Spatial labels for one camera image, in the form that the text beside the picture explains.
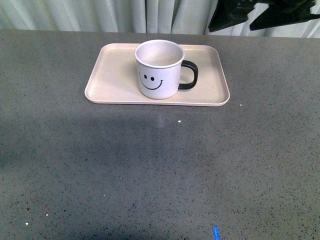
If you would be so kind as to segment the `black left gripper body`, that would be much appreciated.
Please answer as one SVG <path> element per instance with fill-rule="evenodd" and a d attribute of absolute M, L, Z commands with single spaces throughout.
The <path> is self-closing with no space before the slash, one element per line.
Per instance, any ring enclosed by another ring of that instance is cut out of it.
<path fill-rule="evenodd" d="M 220 31 L 249 19 L 249 13 L 255 5 L 267 4 L 262 12 L 249 26 L 251 31 L 299 24 L 320 18 L 311 13 L 315 0 L 219 0 L 208 25 L 210 32 Z"/>

